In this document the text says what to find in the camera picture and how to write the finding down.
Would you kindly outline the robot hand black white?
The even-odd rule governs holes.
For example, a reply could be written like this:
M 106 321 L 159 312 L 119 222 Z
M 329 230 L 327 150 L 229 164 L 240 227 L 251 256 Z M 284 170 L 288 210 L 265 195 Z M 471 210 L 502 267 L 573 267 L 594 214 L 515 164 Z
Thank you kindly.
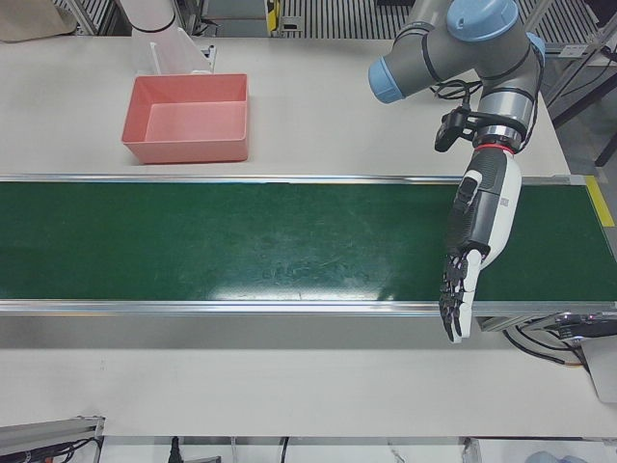
M 450 341 L 470 335 L 479 275 L 504 250 L 514 222 L 522 174 L 499 144 L 478 146 L 447 218 L 440 313 Z

